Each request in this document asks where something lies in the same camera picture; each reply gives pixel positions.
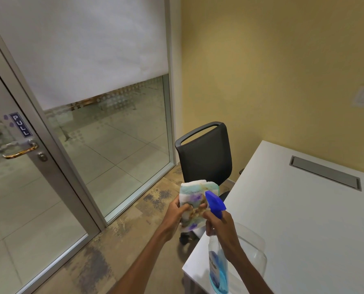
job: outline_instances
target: blue spray nozzle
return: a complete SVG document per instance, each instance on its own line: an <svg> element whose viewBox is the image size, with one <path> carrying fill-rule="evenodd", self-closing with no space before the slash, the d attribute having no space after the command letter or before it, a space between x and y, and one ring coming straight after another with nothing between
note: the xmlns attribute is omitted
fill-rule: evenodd
<svg viewBox="0 0 364 294"><path fill-rule="evenodd" d="M205 197L208 201L210 211L219 219L223 217L223 210L226 210L225 204L220 197L216 196L211 191L205 191Z"/></svg>

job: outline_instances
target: door handle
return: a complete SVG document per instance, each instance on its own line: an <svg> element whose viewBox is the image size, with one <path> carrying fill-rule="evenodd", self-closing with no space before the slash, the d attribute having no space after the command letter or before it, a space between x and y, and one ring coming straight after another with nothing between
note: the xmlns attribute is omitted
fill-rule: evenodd
<svg viewBox="0 0 364 294"><path fill-rule="evenodd" d="M2 157L4 159L14 159L14 158L17 158L17 157L21 157L22 155L25 155L29 152L32 152L33 150L36 150L39 146L38 144L35 142L35 140L31 139L28 141L29 145L31 146L30 148L26 149L26 150L22 150L21 152L18 152L17 154L13 154L13 155L2 155Z"/></svg>

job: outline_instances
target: white roller blind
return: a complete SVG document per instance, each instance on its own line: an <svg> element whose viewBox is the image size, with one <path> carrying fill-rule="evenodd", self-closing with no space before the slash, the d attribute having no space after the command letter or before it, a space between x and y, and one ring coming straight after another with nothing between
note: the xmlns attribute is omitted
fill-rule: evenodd
<svg viewBox="0 0 364 294"><path fill-rule="evenodd" d="M43 109L168 73L164 0L0 0L0 35Z"/></svg>

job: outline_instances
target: hand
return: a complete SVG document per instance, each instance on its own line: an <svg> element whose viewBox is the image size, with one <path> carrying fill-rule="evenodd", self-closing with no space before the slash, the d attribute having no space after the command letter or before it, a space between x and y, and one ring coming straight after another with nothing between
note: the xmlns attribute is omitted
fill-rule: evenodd
<svg viewBox="0 0 364 294"><path fill-rule="evenodd" d="M220 245L223 248L224 255L232 264L237 260L241 253L244 254L240 246L238 235L236 233L234 220L229 212L223 211L223 217L219 219L210 211L205 211L202 215L206 220L206 233L211 236L213 229L216 232Z"/></svg>
<svg viewBox="0 0 364 294"><path fill-rule="evenodd" d="M158 232L164 236L165 242L171 240L171 238L174 236L179 222L181 221L182 213L192 209L193 207L187 203L179 207L179 195L176 196L175 199L169 204L163 221L158 228Z"/></svg>

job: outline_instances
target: mesh chair back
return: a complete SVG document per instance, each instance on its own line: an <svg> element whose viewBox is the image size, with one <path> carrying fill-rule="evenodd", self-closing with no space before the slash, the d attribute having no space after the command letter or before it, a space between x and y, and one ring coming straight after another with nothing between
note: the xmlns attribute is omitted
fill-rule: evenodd
<svg viewBox="0 0 364 294"><path fill-rule="evenodd" d="M216 126L211 131L182 145L181 143L198 132ZM232 171L231 150L227 127L224 123L212 122L201 126L175 142L185 182L206 179L221 185Z"/></svg>

